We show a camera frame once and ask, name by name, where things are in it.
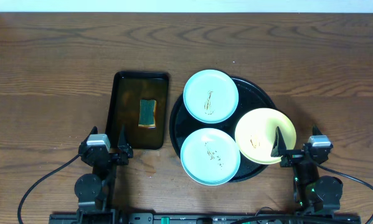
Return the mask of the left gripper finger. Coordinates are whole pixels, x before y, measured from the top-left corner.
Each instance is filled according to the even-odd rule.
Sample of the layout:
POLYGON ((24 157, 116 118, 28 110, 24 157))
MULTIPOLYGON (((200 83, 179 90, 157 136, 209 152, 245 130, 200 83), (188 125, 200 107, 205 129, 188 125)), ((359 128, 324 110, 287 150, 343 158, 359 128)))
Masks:
POLYGON ((87 140, 92 134, 97 134, 97 133, 98 133, 98 129, 96 126, 94 126, 85 139, 87 140))
POLYGON ((126 138, 125 126, 124 125, 121 127, 121 130, 120 130, 117 147, 121 152, 130 152, 131 151, 131 146, 128 144, 128 141, 127 141, 127 138, 126 138))

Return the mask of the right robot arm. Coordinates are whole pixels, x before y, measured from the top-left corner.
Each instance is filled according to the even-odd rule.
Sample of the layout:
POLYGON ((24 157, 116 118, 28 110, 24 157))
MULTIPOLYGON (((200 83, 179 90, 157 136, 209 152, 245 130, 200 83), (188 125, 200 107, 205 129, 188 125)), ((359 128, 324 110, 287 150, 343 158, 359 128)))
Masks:
POLYGON ((301 149, 287 149, 280 128, 275 128, 271 156, 281 159, 281 167, 293 169, 295 200, 301 204, 303 215, 332 216, 341 207, 342 181, 337 177, 320 176, 318 172, 332 148, 329 138, 315 126, 313 135, 301 149))

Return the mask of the pale yellow plate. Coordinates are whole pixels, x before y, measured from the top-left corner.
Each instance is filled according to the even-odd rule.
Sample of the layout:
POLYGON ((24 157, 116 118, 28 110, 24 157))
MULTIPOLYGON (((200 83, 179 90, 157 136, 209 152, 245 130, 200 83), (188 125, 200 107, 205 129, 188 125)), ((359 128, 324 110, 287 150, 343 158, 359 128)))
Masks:
POLYGON ((296 130, 291 120, 282 112, 258 108, 243 115, 235 128, 235 142, 240 152, 258 164, 275 164, 280 157, 272 157, 276 128, 280 128, 287 149, 296 144, 296 130))

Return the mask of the yellow green scrub sponge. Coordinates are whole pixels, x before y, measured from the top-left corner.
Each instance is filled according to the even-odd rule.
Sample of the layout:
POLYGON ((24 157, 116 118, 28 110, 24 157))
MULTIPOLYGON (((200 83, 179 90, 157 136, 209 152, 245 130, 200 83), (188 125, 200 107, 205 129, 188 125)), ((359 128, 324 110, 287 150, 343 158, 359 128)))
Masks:
POLYGON ((138 126, 142 128, 156 127, 156 100, 140 100, 138 126))

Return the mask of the light blue plate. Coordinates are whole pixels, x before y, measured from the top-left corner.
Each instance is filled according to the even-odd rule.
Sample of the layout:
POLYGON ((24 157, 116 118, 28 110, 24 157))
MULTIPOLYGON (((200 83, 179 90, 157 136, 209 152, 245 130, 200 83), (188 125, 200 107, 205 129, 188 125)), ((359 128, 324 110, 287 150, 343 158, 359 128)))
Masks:
POLYGON ((202 128, 185 139, 180 151, 187 175, 203 185, 222 185, 240 167, 240 151, 235 140, 224 131, 202 128))
POLYGON ((201 70, 185 84, 183 101, 196 120, 215 124, 230 118, 238 106, 235 82, 219 70, 201 70))

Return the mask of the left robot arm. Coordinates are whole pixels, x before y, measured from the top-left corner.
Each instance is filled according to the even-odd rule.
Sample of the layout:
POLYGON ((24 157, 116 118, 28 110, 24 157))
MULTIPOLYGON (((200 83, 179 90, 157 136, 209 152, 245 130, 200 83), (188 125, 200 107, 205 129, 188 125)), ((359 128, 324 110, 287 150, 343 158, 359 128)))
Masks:
POLYGON ((110 151, 111 144, 106 134, 99 134, 93 127, 90 134, 78 147, 81 160, 93 168, 92 173, 81 176, 75 183, 78 209, 82 213, 106 212, 113 208, 116 170, 129 164, 133 150, 128 144, 125 127, 118 137, 118 152, 110 151))

